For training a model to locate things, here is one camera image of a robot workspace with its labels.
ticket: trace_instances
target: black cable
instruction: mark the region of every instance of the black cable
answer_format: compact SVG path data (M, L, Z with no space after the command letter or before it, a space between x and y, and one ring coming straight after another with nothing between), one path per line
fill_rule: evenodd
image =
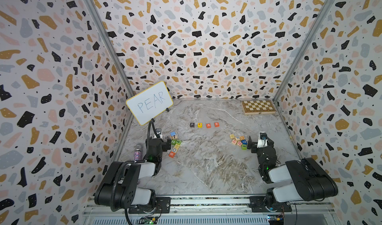
M294 225L297 224L297 207L296 207L296 204L294 204L294 208L296 209L296 221L294 222Z
M147 153L149 152L149 139L150 139L150 128L151 128L152 121L149 122L149 128L147 130L147 139L146 139L146 155L144 156L144 159L147 159Z
M122 178L122 172L123 170L125 169L125 166L128 164L128 163L131 163L131 161L126 161L126 162L123 162L122 165L119 167L118 171L117 171L117 175L115 176L114 178L114 182L113 182L113 186L112 186L112 192L111 192L111 195L110 195L110 209L115 212L117 211L119 208L117 208L115 206L115 192L117 190L117 184L119 182L119 180L121 180Z
M162 216L162 211L163 211L163 208L162 208L162 205L160 205L160 204L157 204L157 205L159 205L159 206L160 206L160 214L159 214L159 217L157 218L157 219L159 219L159 218L160 218L160 216Z
M127 208L125 208L125 217L126 217L127 223L128 223L129 225L133 225L133 224L131 223L130 219L129 219L129 215L127 214Z

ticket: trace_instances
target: mounting plate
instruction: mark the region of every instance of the mounting plate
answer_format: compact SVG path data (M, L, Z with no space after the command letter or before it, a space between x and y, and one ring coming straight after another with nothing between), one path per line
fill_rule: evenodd
M253 196L249 198L249 207L252 209L252 212L266 212L269 213L269 210L265 208L265 204L263 203L264 196ZM292 212L292 207L288 205L286 202L277 203L277 207L274 209L278 209L277 212L282 212L282 207L284 207L284 212Z
M157 197L155 199L155 204L157 205L158 211L155 213L169 213L171 206L171 198L170 197ZM142 209L138 208L129 208L130 214L142 214L144 213Z

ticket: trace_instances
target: whiteboard frame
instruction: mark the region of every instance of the whiteboard frame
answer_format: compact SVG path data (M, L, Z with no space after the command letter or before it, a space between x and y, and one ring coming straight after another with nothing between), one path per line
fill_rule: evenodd
M169 94L169 97L170 97L170 99L171 99L172 104L168 107L168 108L170 108L170 107L172 107L172 106L174 105L174 101L172 100L171 95L170 95L170 93L169 93L169 90L167 90L167 86L166 86L166 83L165 83L164 81L160 81L160 82L158 82L158 83L156 83L156 84L159 84L159 83L161 83L161 82L163 82L163 84L165 85L165 87L166 87L166 92ZM138 124L140 124L141 126L144 126L145 124L147 124L148 122L150 122L151 119L150 119L149 121L147 121L146 123L141 124L141 123L138 121L137 117L135 116L134 112L131 110L131 108L130 108L129 105L127 104L127 102L128 102L129 100L133 99L134 97L136 97L137 95L139 95L139 94L145 92L146 90L150 89L151 87L155 86L156 84L150 86L149 88L145 89L144 91L141 91L140 93L136 94L135 96L133 96L133 97L127 99L126 102L125 102L126 105L127 105L127 107L129 108L130 112L134 115L134 117L135 117L135 119L137 120ZM156 116L154 116L153 118L159 116L159 115L162 114L165 110L163 110L162 112L158 113L158 114L157 114Z

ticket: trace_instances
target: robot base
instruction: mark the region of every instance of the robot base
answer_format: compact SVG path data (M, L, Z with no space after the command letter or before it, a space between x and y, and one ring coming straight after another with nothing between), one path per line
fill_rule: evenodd
M253 196L249 198L252 212L292 212L288 202L277 202L273 197L273 188L267 189L265 196Z
M169 213L171 198L170 197L156 197L155 198L155 206L157 207L157 211L155 213ZM137 207L130 207L130 214L142 214L142 213L152 213L152 209L148 209L144 205L138 205Z

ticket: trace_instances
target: vent grille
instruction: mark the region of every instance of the vent grille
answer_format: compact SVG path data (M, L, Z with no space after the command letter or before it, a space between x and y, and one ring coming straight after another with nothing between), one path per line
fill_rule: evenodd
M139 218L131 216L132 224L140 224ZM127 224L125 217L95 217L93 225L124 225ZM158 219L157 224L229 224L229 225L268 225L267 215L223 215L223 216L166 216Z

